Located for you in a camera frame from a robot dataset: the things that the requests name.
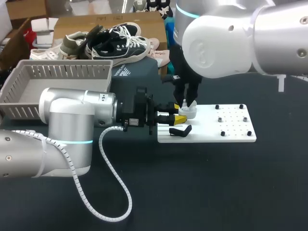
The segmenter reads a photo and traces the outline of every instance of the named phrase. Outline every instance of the shoe pile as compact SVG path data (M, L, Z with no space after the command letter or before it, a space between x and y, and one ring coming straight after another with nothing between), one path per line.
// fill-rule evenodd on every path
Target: shoe pile
M136 23L124 23L108 30L96 26L89 33L79 31L66 35L62 44L46 51L31 50L30 59L113 60L113 66L117 66L137 62L149 54L153 58L161 57L154 54L153 49L158 45L151 48L150 41L140 35L141 28Z
M146 9L148 11L159 11L163 19L166 19L167 17L173 17L173 12L170 7L170 0L146 0L146 2Z

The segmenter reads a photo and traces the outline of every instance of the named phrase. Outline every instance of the white shoelace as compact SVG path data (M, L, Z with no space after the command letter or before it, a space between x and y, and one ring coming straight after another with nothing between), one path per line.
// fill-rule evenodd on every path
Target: white shoelace
M142 11L136 11L136 13L139 13L139 12L148 12L148 10L147 9L145 9L145 10L142 10Z
M115 30L113 30L113 28L110 29L109 33L114 31L121 38L127 39L125 47L136 47L136 46L140 47L140 45L144 46L145 48L147 47L146 41L141 40L141 38L142 38L141 36L132 36L132 35L130 35L130 33L129 33L128 29L126 28L126 26L118 26L118 27L116 27Z
M157 6L155 6L155 7L150 7L150 11L157 11Z
M162 15L162 17L165 15L165 14L167 14L167 12L169 11L169 6L167 6L167 7L162 7L162 9L161 10L159 10L159 12L160 12L160 14Z

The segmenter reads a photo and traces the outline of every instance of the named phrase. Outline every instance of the pink sneaker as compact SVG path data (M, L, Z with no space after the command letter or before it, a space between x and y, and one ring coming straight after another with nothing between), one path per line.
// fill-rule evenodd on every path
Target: pink sneaker
M152 59L155 59L158 64L158 68L167 65L170 62L169 59L170 51L154 51L153 49L150 50L148 56Z
M149 41L151 44L151 49L153 49L154 51L157 50L157 48L159 47L159 40L155 38L150 38Z

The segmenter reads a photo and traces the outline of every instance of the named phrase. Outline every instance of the cable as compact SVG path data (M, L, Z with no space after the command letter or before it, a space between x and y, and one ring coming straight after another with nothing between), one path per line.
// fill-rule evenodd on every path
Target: cable
M42 140L42 139L45 139L46 143L49 143L51 144L52 146L56 147L65 157L68 165L69 165L69 168L71 169L72 173L73 173L73 179L74 179L74 182L75 182L75 185L77 187L77 190L79 192L79 195L83 201L83 203L85 204L85 206L88 208L88 210L94 215L96 216L97 218L101 219L101 220L104 220L104 221L108 221L108 222L118 222L118 221L122 221L124 220L125 218L127 218L132 210L132 199L131 199L131 195L127 189L127 187L125 186L124 182L121 180L121 178L119 177L119 175L116 173L115 169L112 167L111 163L109 162L104 150L103 150L103 144L102 144L102 141L103 141L103 137L106 135L107 132L109 131L112 131L112 130L117 130L117 131L123 131L123 127L118 127L118 126L115 126L115 127L110 127L110 128L107 128L106 130L104 130L101 135L100 135L100 138L99 138L99 147L100 147L100 151L102 153L102 156L106 162L106 164L108 165L108 167L110 168L110 170L112 171L112 173L114 174L114 176L116 177L116 179L119 181L119 183L121 184L121 186L123 187L127 197L128 197L128 209L126 211L125 214L123 214L122 216L118 217L118 218L109 218L109 217L106 217L102 214L100 214L99 212L97 212L89 203L89 201L87 200L83 190L82 190L82 187L80 185L80 182L79 182L79 179L78 179L78 176L77 176L77 173L76 173L76 170L75 170L75 167L74 167L74 164L72 162L72 159L71 157L69 156L69 154L66 152L66 150L62 147L61 143L59 143L58 141L55 141L55 140L52 140L48 137L45 137L45 136L42 136L42 135L39 135L37 133L33 133L33 132L30 132L30 131L20 131L20 130L15 130L13 132L16 132L16 133L19 133L19 134L22 134L22 135L25 135L25 136L29 136L29 137L32 137L32 138L35 138L35 139L39 139L39 140Z

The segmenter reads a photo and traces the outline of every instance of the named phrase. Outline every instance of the white plastic board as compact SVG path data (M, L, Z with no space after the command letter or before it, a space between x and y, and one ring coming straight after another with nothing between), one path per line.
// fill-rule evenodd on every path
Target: white plastic board
M247 110L247 106L243 104L220 104L219 109L215 109L214 105L198 105L197 116L195 119L187 120L185 124L170 127L168 125L159 124L157 127L157 139L160 143L206 143L206 142L255 142L257 140L256 133L252 121ZM192 131L185 138L171 136L169 128L185 130L189 125Z

